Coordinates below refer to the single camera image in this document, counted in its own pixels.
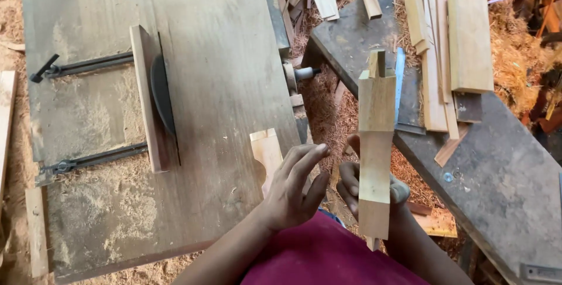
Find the finger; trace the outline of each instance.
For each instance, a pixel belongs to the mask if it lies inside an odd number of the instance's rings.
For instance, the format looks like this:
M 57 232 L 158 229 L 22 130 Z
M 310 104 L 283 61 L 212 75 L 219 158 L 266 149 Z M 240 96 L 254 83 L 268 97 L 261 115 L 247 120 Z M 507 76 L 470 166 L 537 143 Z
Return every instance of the finger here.
M 328 174 L 328 172 L 322 172 L 314 179 L 310 186 L 309 192 L 302 202 L 303 211 L 309 214 L 310 217 L 314 216 L 322 199 L 326 196 L 326 187 L 328 186 L 329 180 L 330 174 Z
M 361 145 L 359 140 L 359 135 L 351 134 L 347 136 L 347 144 L 357 153 L 357 157 L 361 158 Z
M 410 187 L 390 174 L 390 203 L 404 203 L 410 197 Z
M 349 207 L 349 210 L 357 220 L 359 218 L 359 198 L 351 195 L 346 186 L 343 185 L 343 181 L 339 181 L 335 188 L 338 190 L 338 193 L 342 197 L 343 201 Z
M 328 146 L 323 143 L 309 150 L 302 159 L 294 164 L 287 179 L 289 194 L 302 194 L 302 188 L 305 185 L 306 177 L 313 170 L 314 166 L 317 165 L 321 159 L 327 157 L 329 153 Z
M 287 178 L 289 176 L 289 173 L 291 173 L 291 169 L 293 168 L 293 166 L 300 159 L 302 159 L 306 155 L 306 153 L 316 147 L 316 144 L 303 144 L 292 147 L 289 152 L 287 152 L 285 159 L 279 166 L 279 171 L 283 173 L 283 178 Z
M 359 196 L 359 164 L 343 162 L 340 164 L 340 176 L 349 193 Z

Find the maroon shirt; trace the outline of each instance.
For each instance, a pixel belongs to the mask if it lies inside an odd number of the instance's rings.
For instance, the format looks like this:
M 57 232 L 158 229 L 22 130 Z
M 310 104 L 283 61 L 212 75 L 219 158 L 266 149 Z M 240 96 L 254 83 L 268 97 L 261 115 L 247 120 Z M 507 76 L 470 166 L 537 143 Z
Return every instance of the maroon shirt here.
M 427 285 L 384 253 L 371 252 L 365 241 L 321 212 L 278 233 L 242 284 Z

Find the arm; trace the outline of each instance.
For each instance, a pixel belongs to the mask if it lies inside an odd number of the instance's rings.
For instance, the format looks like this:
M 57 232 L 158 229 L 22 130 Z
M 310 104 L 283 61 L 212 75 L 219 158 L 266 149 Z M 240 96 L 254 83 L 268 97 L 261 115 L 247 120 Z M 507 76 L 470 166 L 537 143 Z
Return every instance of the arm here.
M 359 156 L 359 136 L 350 135 L 347 142 Z M 340 166 L 342 180 L 337 189 L 358 219 L 359 165 L 346 162 Z M 472 284 L 468 276 L 451 260 L 420 227 L 406 207 L 410 188 L 390 174 L 390 223 L 388 255 L 432 285 Z
M 329 175 L 302 188 L 313 167 L 329 155 L 328 147 L 292 148 L 275 172 L 269 194 L 249 215 L 188 266 L 172 285 L 233 284 L 278 231 L 311 219 L 324 198 Z

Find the saw table surface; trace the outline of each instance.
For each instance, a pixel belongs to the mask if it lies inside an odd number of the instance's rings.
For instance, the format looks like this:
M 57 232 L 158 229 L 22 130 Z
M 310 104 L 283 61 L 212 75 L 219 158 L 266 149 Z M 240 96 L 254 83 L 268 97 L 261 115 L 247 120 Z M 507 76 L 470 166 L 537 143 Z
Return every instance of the saw table surface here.
M 316 27 L 303 66 L 323 56 L 355 97 L 370 50 L 385 49 L 387 67 L 394 68 L 391 38 L 400 30 L 393 0 L 379 3 L 382 19 L 369 21 L 363 1 L 356 0 L 340 10 L 337 21 Z M 421 77 L 416 69 L 406 70 L 398 122 L 418 124 Z M 444 168 L 434 158 L 445 134 L 397 131 L 393 142 L 500 273 L 521 284 L 521 263 L 562 267 L 562 168 L 498 97 L 484 94 L 482 107 L 482 123 L 470 127 Z M 453 181 L 444 180 L 446 173 Z
M 28 76 L 161 38 L 179 161 L 148 154 L 47 185 L 51 268 L 69 283 L 209 246 L 261 201 L 249 134 L 299 145 L 266 0 L 23 0 Z M 145 141 L 132 64 L 28 83 L 34 161 L 52 165 Z

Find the gray workbench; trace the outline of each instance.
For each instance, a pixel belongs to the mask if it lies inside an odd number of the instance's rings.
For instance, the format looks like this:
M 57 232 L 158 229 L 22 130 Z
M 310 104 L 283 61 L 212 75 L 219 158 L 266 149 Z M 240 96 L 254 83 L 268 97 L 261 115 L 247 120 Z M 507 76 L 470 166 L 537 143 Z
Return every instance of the gray workbench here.
M 394 68 L 388 40 L 399 32 L 393 0 L 379 2 L 382 19 L 369 21 L 363 1 L 356 0 L 340 10 L 339 20 L 316 27 L 303 66 L 323 55 L 355 97 L 369 50 L 386 49 L 387 66 Z M 398 122 L 419 126 L 421 77 L 406 70 Z M 498 97 L 484 94 L 482 107 L 482 123 L 471 126 L 444 168 L 434 161 L 444 134 L 397 131 L 393 142 L 502 275 L 519 284 L 521 263 L 562 267 L 562 168 Z M 445 173 L 455 174 L 452 182 Z

